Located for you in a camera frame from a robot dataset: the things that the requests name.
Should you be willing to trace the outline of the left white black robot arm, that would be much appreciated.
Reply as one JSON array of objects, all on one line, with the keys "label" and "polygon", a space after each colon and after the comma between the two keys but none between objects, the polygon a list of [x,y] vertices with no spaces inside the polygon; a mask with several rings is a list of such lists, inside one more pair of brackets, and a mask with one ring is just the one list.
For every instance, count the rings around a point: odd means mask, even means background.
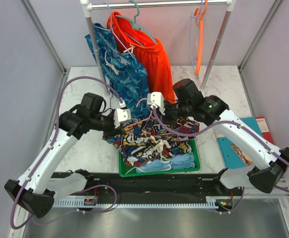
[{"label": "left white black robot arm", "polygon": [[91,174],[80,169],[66,178],[51,182],[50,178],[67,152],[91,130],[113,134],[121,125],[131,120],[131,111],[125,103],[103,115],[103,97],[84,94],[80,104],[59,116],[48,144],[38,157],[17,180],[8,180],[4,186],[17,205],[36,218],[44,217],[54,203],[73,193],[84,195],[93,193],[95,184],[89,180]]}]

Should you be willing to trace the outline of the comic print shorts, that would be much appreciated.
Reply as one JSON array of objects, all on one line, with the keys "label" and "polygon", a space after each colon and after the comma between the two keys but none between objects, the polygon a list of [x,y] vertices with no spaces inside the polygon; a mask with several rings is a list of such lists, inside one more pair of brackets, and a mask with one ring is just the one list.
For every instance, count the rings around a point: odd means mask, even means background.
[{"label": "comic print shorts", "polygon": [[163,138],[135,137],[133,134],[123,132],[117,135],[103,133],[103,140],[113,145],[122,155],[134,155],[147,159],[147,163],[153,160],[168,161],[173,156],[183,155],[191,152],[188,141],[169,140]]}]

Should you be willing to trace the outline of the pink hanger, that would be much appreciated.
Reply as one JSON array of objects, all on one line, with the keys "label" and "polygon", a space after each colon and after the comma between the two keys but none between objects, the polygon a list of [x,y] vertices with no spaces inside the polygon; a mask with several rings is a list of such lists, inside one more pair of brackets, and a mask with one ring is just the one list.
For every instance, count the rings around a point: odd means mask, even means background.
[{"label": "pink hanger", "polygon": [[177,119],[174,124],[164,122],[166,126],[175,132],[183,133],[185,136],[174,134],[161,126],[156,118],[153,117],[152,111],[146,119],[135,119],[134,122],[128,123],[123,127],[123,132],[133,134],[135,137],[153,136],[156,138],[175,140],[190,140],[193,134],[200,131],[200,124],[191,119]]}]

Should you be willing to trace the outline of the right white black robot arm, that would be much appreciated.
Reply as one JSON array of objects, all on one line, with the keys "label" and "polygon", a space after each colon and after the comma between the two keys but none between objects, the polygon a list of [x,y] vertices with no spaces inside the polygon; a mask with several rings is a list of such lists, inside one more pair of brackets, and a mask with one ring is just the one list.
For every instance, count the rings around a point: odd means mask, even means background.
[{"label": "right white black robot arm", "polygon": [[289,167],[289,148],[275,146],[246,125],[223,100],[215,95],[205,97],[191,79],[173,86],[176,103],[159,100],[152,108],[155,118],[168,131],[178,119],[192,117],[207,128],[213,128],[251,159],[253,164],[238,169],[221,170],[213,182],[214,192],[225,195],[232,188],[252,186],[271,193]]}]

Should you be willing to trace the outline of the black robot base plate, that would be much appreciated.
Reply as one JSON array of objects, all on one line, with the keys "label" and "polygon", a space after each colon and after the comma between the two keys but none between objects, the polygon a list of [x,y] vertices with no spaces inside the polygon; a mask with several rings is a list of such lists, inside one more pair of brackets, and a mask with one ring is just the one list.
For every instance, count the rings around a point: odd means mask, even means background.
[{"label": "black robot base plate", "polygon": [[[105,188],[89,190],[92,186]],[[87,181],[86,192],[71,196],[99,199],[101,203],[202,203],[215,199],[216,205],[238,199],[242,188],[221,187],[214,174],[161,174],[123,178],[113,173],[93,173]]]}]

